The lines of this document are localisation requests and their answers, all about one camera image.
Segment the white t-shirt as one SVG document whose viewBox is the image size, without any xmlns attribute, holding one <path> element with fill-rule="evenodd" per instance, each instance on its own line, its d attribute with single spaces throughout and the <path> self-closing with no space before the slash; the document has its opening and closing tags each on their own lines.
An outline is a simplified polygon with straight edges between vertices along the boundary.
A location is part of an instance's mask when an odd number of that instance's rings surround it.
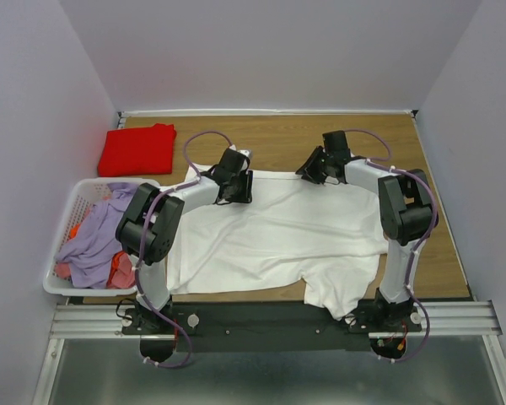
<svg viewBox="0 0 506 405">
<path fill-rule="evenodd" d="M 258 170 L 251 202 L 181 217 L 167 286 L 172 294 L 211 294 L 304 281 L 304 302 L 341 319 L 364 297 L 387 249 L 372 192 Z"/>
</svg>

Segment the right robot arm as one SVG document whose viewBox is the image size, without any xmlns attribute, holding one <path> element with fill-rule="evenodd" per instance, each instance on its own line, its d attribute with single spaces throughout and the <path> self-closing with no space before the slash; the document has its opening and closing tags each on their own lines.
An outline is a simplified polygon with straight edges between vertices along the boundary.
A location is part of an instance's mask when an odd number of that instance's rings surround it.
<svg viewBox="0 0 506 405">
<path fill-rule="evenodd" d="M 296 174 L 313 184 L 332 177 L 378 197 L 380 224 L 389 242 L 385 271 L 374 301 L 353 311 L 353 326 L 388 331 L 415 312 L 414 278 L 422 248 L 438 223 L 438 204 L 423 170 L 388 168 L 355 155 L 343 130 L 325 133 L 323 143 Z"/>
</svg>

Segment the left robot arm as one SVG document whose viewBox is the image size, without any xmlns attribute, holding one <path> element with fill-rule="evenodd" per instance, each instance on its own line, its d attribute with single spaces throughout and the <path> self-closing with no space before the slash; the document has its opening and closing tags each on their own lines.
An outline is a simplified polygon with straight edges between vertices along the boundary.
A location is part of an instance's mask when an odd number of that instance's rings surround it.
<svg viewBox="0 0 506 405">
<path fill-rule="evenodd" d="M 160 333 L 169 326 L 166 264 L 180 224 L 198 210 L 252 203 L 251 158 L 249 149 L 232 145 L 208 169 L 193 165 L 188 181 L 162 187 L 145 182 L 135 191 L 116 228 L 116 239 L 132 263 L 136 289 L 134 306 L 118 315 L 125 332 L 139 334 L 147 328 Z"/>
</svg>

